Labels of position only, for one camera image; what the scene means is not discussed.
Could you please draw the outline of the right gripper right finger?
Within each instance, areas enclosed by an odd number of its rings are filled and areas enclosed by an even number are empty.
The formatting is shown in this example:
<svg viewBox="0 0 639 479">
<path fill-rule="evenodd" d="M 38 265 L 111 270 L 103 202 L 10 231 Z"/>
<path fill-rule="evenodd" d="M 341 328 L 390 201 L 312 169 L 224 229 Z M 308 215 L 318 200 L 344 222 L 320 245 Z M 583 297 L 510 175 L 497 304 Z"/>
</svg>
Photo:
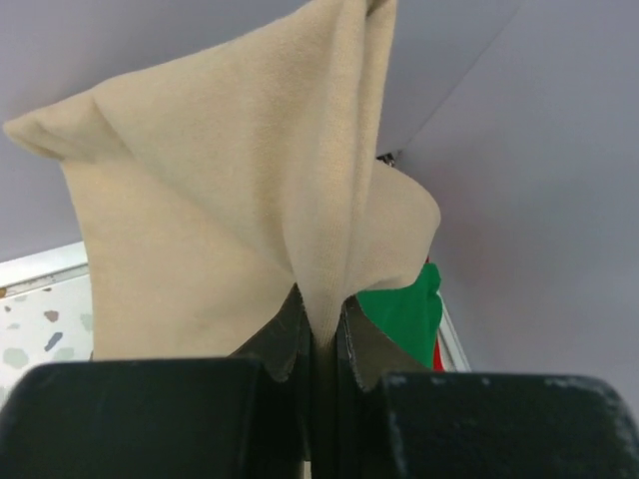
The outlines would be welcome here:
<svg viewBox="0 0 639 479">
<path fill-rule="evenodd" d="M 585 376 L 432 372 L 355 298 L 336 333 L 338 478 L 634 478 L 638 428 Z"/>
</svg>

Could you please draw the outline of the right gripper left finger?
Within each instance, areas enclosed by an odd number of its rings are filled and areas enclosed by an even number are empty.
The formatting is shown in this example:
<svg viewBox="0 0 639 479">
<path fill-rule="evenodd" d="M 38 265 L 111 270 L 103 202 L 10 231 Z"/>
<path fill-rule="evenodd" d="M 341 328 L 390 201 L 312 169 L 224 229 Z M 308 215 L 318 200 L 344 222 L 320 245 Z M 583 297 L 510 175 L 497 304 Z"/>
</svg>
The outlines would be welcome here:
<svg viewBox="0 0 639 479">
<path fill-rule="evenodd" d="M 310 329 L 297 289 L 227 357 L 49 363 L 1 411 L 5 478 L 301 478 Z"/>
</svg>

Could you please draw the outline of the beige t shirt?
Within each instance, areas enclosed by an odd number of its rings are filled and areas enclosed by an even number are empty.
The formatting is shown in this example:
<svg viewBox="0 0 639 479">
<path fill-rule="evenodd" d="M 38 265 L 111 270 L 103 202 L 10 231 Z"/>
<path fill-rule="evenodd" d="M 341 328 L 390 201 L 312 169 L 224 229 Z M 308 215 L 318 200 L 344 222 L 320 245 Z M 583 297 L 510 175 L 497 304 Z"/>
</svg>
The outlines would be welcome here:
<svg viewBox="0 0 639 479">
<path fill-rule="evenodd" d="M 395 13 L 312 1 L 6 123 L 63 170 L 95 359 L 231 353 L 293 287 L 327 349 L 349 296 L 415 282 L 439 208 L 375 156 Z"/>
</svg>

